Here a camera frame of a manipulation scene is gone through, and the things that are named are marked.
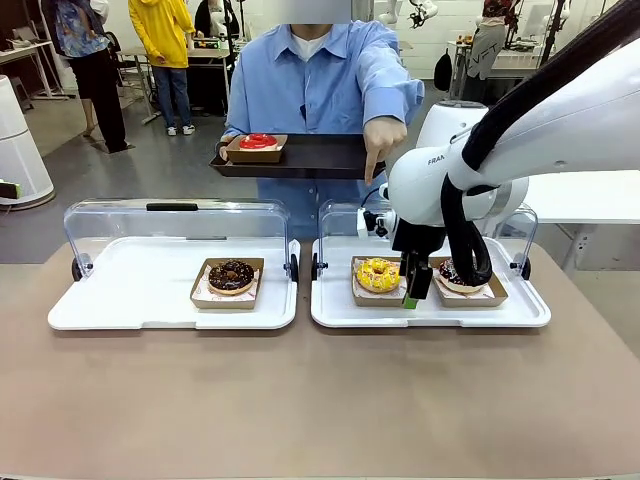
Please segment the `red glazed donut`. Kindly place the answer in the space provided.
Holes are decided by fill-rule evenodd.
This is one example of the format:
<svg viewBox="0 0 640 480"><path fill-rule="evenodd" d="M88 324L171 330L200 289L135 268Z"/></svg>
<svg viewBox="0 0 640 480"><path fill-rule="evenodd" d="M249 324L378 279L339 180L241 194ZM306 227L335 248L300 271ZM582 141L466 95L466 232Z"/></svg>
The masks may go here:
<svg viewBox="0 0 640 480"><path fill-rule="evenodd" d="M245 136L237 136L228 146L227 159L230 162L233 164L277 164L280 162L284 146L288 140L287 135L272 135L278 140L279 148L277 151L241 151L238 148L239 142Z"/></svg>
<svg viewBox="0 0 640 480"><path fill-rule="evenodd" d="M277 151L278 140L269 134L252 133L246 135L240 142L238 148L241 151Z"/></svg>

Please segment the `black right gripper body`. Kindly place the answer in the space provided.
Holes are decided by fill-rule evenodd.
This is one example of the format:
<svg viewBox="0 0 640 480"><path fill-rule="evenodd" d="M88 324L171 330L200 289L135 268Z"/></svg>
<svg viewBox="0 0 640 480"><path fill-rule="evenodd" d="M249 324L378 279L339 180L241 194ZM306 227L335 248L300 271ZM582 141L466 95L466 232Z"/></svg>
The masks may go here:
<svg viewBox="0 0 640 480"><path fill-rule="evenodd" d="M402 254L429 257L442 247L444 240L444 227L414 225L400 219L393 235L392 249Z"/></svg>

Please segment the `white side table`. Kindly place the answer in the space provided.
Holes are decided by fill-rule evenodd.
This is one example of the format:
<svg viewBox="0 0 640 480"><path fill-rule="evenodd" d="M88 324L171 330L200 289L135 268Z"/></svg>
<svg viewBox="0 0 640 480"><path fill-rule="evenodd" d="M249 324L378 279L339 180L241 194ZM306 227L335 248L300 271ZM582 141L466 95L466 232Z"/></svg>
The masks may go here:
<svg viewBox="0 0 640 480"><path fill-rule="evenodd" d="M524 204L541 224L575 225L562 270L572 275L600 225L640 225L640 171L552 173L529 178Z"/></svg>

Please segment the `person torso blue shirt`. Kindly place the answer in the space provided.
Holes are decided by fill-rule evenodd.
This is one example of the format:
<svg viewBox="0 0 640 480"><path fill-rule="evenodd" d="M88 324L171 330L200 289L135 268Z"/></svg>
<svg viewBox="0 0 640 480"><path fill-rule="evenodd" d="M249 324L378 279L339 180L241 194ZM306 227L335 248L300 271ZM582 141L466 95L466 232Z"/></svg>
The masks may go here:
<svg viewBox="0 0 640 480"><path fill-rule="evenodd" d="M243 85L250 133L360 134L363 88L414 79L402 65L394 31L372 21L348 24L283 24L241 51L230 87ZM354 201L383 179L260 179L258 195L290 210L290 234L318 235L317 214L328 201Z"/></svg>

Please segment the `clear plastic tray lid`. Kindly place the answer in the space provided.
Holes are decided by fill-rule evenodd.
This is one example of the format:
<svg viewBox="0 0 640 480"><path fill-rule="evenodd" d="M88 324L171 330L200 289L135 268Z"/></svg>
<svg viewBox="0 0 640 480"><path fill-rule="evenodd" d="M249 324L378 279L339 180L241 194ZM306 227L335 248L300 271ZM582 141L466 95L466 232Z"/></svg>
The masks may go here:
<svg viewBox="0 0 640 480"><path fill-rule="evenodd" d="M319 212L319 237L313 247L314 253L318 253L319 265L322 267L318 276L329 268L347 262L350 256L400 255L392 250L392 241L389 239L380 238L375 234L370 234L365 239L358 237L357 210L361 207L375 213L391 210L381 201L373 201L364 206L358 202L333 201L322 205ZM475 224L487 240L495 240L508 251L506 258L510 268L510 263L517 253L524 253L529 258L539 221L537 214L529 206L521 204L512 212L477 220Z"/></svg>
<svg viewBox="0 0 640 480"><path fill-rule="evenodd" d="M146 204L151 202L196 203L199 210L148 212ZM242 239L256 239L260 244L279 239L283 246L281 265L289 277L289 257L291 253L296 254L290 219L289 210L277 200L88 199L66 210L63 225L74 257L89 255L93 271L100 252L112 242L127 238L142 238L145 242L151 239L225 241L234 245Z"/></svg>

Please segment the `black hanging bag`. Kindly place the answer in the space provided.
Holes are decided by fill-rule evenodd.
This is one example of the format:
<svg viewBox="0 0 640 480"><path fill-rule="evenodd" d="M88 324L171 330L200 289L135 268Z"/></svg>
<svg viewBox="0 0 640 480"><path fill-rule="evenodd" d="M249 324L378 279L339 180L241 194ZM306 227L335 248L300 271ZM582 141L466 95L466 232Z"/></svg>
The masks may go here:
<svg viewBox="0 0 640 480"><path fill-rule="evenodd" d="M448 50L445 50L444 54L439 58L434 67L434 87L440 91L448 92L450 89L452 72L452 59Z"/></svg>

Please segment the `dark chocolate white-base donut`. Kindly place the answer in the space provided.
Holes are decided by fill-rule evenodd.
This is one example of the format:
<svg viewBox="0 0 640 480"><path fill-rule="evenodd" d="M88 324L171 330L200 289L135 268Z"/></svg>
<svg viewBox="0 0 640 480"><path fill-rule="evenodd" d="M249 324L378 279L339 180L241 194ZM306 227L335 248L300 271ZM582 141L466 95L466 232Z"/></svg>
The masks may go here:
<svg viewBox="0 0 640 480"><path fill-rule="evenodd" d="M488 284L494 293L493 299L452 299L445 298L439 291L438 286L435 282L435 277L439 275L438 267L439 265L447 258L450 257L435 257L431 260L430 265L433 268L433 285L436 288L436 292L440 298L442 305L445 308L456 308L456 309L471 309L471 308L495 308L500 306L507 298L508 293L506 289L503 287L501 281L498 277L493 274L491 279L483 283Z"/></svg>

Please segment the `white display tray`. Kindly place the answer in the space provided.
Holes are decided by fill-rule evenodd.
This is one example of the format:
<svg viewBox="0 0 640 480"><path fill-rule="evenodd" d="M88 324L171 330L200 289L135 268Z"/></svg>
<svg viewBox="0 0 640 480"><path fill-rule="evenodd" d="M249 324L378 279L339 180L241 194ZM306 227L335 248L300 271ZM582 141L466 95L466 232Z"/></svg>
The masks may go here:
<svg viewBox="0 0 640 480"><path fill-rule="evenodd" d="M48 322L56 330L280 329L294 319L298 290L284 264L299 252L297 241L265 237L90 242L83 257L91 269L50 310ZM191 291L206 260L252 258L264 262L253 308L194 304Z"/></svg>
<svg viewBox="0 0 640 480"><path fill-rule="evenodd" d="M358 306L352 293L351 261L355 256L392 257L383 240L356 236L329 236L316 240L312 257L328 266L312 281L311 316L329 328L474 327L537 328L548 324L551 311L533 285L513 272L511 258L496 240L487 238L493 272L507 297L496 307L448 308L436 292L414 309Z"/></svg>

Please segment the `black serving tray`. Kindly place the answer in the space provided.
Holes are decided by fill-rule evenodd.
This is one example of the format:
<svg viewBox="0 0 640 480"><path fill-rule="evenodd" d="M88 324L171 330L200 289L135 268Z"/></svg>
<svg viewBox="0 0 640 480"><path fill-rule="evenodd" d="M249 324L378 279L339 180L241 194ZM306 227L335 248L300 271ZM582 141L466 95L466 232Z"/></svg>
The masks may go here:
<svg viewBox="0 0 640 480"><path fill-rule="evenodd" d="M233 164L211 160L225 177L362 180L366 149L360 134L289 134L277 164Z"/></svg>

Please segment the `person in black top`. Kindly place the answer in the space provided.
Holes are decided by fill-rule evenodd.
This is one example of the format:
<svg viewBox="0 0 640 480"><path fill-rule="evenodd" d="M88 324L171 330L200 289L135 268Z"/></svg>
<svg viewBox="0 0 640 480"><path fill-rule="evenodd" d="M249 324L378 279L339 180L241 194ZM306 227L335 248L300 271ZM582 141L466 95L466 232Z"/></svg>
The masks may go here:
<svg viewBox="0 0 640 480"><path fill-rule="evenodd" d="M230 36L238 39L240 26L231 0L201 0L194 18L197 38Z"/></svg>

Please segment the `person in blue patterned shirt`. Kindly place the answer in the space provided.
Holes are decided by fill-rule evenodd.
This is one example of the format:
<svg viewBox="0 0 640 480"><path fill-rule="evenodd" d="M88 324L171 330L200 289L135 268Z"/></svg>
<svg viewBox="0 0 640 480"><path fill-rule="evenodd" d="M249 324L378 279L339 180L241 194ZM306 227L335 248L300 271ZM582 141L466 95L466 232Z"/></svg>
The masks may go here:
<svg viewBox="0 0 640 480"><path fill-rule="evenodd" d="M54 49L73 71L89 136L98 127L106 150L130 148L102 18L90 0L42 0Z"/></svg>

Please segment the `white paper liner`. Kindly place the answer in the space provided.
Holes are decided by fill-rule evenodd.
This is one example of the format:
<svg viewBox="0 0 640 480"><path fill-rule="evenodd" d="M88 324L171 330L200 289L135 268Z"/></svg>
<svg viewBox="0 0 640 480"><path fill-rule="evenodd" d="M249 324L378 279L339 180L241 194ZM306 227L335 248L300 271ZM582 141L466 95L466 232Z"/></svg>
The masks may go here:
<svg viewBox="0 0 640 480"><path fill-rule="evenodd" d="M231 302L241 302L241 301L252 301L256 298L259 280L261 276L261 271L257 270L254 273L254 280L248 285L243 291L239 294L234 295L226 295L221 293L216 293L210 290L209 288L209 273L210 268L207 268L202 277L198 280L196 284L194 292L191 294L191 298L193 300L198 301L206 301L206 302L222 302L222 301L231 301Z"/></svg>
<svg viewBox="0 0 640 480"><path fill-rule="evenodd" d="M399 283L395 289L389 292L372 292L364 288L358 281L357 276L353 275L352 290L355 298L361 299L401 299L406 293L406 279L404 277L399 278Z"/></svg>
<svg viewBox="0 0 640 480"><path fill-rule="evenodd" d="M488 284L481 286L459 285L437 275L435 282L445 298L452 299L493 299L494 293Z"/></svg>

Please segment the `chocolate sprinkled donut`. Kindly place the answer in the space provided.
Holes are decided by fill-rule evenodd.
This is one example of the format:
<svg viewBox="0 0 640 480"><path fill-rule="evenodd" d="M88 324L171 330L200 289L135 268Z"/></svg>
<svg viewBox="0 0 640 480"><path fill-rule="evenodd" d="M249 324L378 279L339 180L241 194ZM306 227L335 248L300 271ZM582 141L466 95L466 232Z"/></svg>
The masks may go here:
<svg viewBox="0 0 640 480"><path fill-rule="evenodd" d="M206 302L206 301L193 300L191 298L191 294L194 292L196 284L198 283L198 280L202 277L204 271L207 268L211 269L211 267L217 263L226 262L228 260L241 260L250 264L254 268L255 272L257 270L261 271L259 287L258 287L256 298L252 301L241 301L241 302L231 302L231 301ZM200 271L196 275L193 286L191 288L190 300L198 309L202 309L202 310L252 310L255 307L257 296L260 290L263 266L264 266L264 260L262 258L207 258L204 260L200 268Z"/></svg>

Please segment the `person's left hand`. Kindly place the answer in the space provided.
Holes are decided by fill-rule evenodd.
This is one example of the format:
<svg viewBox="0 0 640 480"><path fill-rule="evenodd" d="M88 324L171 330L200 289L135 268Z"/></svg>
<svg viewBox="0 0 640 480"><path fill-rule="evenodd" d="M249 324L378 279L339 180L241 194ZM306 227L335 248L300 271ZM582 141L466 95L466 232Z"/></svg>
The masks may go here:
<svg viewBox="0 0 640 480"><path fill-rule="evenodd" d="M384 161L389 153L407 136L407 127L403 121L391 116L370 119L363 129L366 149L364 181L367 185L373 182L375 167Z"/></svg>

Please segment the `chocolate donut with sprinkles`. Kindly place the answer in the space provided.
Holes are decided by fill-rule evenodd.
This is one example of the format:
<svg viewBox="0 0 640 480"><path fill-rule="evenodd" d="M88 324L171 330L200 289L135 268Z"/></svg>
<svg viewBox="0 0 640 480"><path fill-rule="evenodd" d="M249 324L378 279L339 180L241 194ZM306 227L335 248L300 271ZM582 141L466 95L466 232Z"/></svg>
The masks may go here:
<svg viewBox="0 0 640 480"><path fill-rule="evenodd" d="M233 296L246 292L255 279L254 268L241 260L228 260L213 265L208 274L212 293Z"/></svg>

